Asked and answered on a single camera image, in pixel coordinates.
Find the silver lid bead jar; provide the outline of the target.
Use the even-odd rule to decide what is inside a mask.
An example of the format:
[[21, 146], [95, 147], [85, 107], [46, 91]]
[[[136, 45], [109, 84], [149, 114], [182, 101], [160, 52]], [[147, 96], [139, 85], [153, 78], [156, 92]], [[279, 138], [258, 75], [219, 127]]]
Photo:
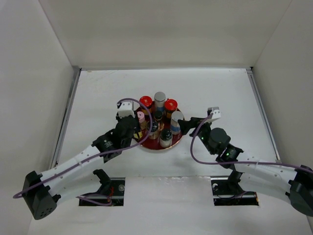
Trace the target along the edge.
[[180, 111], [174, 111], [171, 115], [171, 123], [170, 130], [173, 135], [178, 135], [180, 133], [180, 125], [178, 123], [179, 120], [183, 120], [184, 115]]

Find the pink lid clear bottle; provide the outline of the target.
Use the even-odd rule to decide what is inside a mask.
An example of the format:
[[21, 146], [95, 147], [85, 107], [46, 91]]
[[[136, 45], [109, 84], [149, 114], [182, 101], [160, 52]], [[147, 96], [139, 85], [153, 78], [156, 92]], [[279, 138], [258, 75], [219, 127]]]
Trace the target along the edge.
[[141, 130], [146, 130], [147, 128], [147, 121], [145, 119], [145, 115], [142, 111], [137, 112], [137, 117], [140, 125]]

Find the yellow label cork bottle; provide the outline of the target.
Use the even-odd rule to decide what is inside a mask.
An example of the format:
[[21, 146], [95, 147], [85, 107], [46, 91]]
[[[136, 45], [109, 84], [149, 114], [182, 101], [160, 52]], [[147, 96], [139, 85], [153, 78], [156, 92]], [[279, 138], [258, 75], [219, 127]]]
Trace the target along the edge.
[[143, 134], [142, 134], [142, 131], [141, 131], [141, 130], [135, 131], [134, 134], [133, 134], [133, 138], [134, 138], [136, 141], [140, 141], [142, 137], [143, 137]]

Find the black cap white powder bottle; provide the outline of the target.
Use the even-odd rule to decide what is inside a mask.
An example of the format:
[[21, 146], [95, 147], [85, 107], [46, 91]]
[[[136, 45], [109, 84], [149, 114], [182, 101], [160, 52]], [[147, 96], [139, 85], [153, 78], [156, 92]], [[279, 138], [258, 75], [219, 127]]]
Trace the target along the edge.
[[164, 128], [159, 135], [159, 144], [163, 148], [168, 148], [172, 145], [173, 135], [170, 129]]

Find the red lid chili jar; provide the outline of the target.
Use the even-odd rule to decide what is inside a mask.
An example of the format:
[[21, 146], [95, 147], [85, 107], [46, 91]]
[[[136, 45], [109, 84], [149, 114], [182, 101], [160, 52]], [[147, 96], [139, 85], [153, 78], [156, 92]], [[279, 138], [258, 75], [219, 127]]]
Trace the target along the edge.
[[165, 116], [167, 119], [171, 119], [172, 113], [175, 112], [178, 108], [178, 103], [174, 99], [167, 99], [164, 102], [164, 110], [165, 110]]

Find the black cap brown spice bottle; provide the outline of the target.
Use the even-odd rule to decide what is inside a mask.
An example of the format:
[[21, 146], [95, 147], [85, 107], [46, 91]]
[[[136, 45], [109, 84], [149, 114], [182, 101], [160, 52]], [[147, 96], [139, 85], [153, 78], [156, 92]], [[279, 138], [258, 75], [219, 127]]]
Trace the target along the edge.
[[155, 120], [152, 121], [152, 129], [150, 133], [148, 134], [148, 138], [151, 140], [156, 140], [158, 139], [159, 136], [159, 130], [158, 130], [158, 122]]

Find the small black lid spice jar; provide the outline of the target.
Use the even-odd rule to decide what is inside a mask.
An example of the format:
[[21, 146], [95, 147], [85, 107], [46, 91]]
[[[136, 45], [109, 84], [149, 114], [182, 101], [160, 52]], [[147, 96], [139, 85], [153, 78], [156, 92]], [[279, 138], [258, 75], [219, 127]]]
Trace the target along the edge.
[[160, 122], [160, 121], [162, 121], [162, 118], [163, 118], [163, 112], [160, 110], [156, 110], [154, 113], [155, 121]]

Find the red lid sauce jar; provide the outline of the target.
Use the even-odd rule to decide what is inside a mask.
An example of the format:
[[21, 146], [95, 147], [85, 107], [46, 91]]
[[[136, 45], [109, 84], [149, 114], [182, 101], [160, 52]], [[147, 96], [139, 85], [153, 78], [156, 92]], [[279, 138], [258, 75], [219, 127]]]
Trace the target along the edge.
[[151, 111], [152, 111], [152, 104], [153, 104], [153, 100], [150, 96], [142, 96], [139, 100], [145, 107], [145, 108], [142, 108], [142, 112], [144, 113], [144, 115], [148, 116]]

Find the silver lid blue label jar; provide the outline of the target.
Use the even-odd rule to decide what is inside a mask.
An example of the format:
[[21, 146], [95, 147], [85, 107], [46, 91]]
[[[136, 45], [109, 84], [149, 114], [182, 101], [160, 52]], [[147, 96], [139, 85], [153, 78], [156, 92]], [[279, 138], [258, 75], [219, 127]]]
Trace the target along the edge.
[[156, 92], [154, 95], [154, 105], [156, 111], [164, 113], [164, 103], [166, 101], [166, 95], [163, 92]]

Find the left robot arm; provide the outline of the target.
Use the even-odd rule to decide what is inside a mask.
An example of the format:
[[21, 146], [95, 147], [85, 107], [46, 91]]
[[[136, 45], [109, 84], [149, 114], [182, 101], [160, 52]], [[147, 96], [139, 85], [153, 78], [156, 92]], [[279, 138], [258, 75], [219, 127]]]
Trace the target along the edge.
[[115, 128], [99, 136], [75, 157], [50, 170], [26, 175], [22, 198], [34, 219], [47, 217], [71, 198], [108, 193], [111, 179], [103, 169], [104, 164], [130, 149], [134, 134], [140, 130], [137, 115], [117, 120]]

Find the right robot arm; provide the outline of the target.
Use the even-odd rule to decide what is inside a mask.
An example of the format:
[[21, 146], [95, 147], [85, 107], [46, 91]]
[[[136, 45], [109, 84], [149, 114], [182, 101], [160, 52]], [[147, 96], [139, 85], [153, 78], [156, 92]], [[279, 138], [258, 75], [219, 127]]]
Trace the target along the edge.
[[295, 210], [313, 215], [313, 170], [305, 165], [295, 166], [276, 162], [263, 162], [233, 146], [230, 136], [222, 128], [211, 128], [211, 117], [179, 120], [180, 130], [199, 138], [216, 159], [210, 165], [231, 169], [227, 188], [231, 193], [253, 191], [290, 204]]

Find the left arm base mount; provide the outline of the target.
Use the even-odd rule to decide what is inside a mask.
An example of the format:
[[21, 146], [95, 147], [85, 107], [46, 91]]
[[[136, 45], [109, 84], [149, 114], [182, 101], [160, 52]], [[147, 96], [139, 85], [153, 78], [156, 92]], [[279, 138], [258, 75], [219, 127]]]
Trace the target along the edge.
[[125, 178], [110, 178], [102, 169], [97, 169], [93, 175], [98, 179], [100, 187], [97, 191], [85, 193], [79, 198], [80, 207], [123, 206], [125, 194]]

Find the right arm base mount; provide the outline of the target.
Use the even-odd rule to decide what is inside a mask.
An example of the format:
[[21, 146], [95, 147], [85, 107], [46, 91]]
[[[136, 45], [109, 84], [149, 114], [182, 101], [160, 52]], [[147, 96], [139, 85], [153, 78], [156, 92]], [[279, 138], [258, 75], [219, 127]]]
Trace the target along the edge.
[[255, 192], [244, 191], [238, 184], [240, 173], [211, 177], [213, 203], [215, 206], [259, 206]]

